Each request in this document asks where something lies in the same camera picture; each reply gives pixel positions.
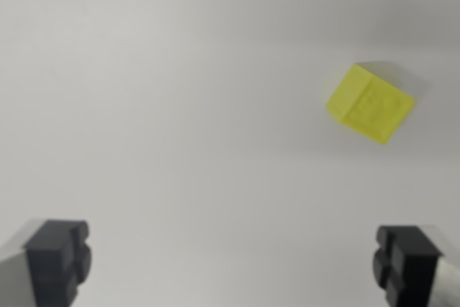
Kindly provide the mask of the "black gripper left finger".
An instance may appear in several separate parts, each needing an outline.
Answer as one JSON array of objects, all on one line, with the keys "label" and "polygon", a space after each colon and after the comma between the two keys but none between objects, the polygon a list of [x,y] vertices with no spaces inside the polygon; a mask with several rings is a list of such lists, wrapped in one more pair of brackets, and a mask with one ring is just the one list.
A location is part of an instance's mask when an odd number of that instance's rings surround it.
[{"label": "black gripper left finger", "polygon": [[91,270],[84,220],[32,219],[1,244],[2,306],[71,306]]}]

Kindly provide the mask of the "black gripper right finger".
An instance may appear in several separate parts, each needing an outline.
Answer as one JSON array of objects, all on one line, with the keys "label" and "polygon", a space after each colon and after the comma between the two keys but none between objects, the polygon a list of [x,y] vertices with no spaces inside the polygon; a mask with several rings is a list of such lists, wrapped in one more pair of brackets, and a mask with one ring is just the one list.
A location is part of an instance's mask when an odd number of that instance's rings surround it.
[{"label": "black gripper right finger", "polygon": [[459,306],[459,246],[434,226],[382,225],[372,270],[392,307]]}]

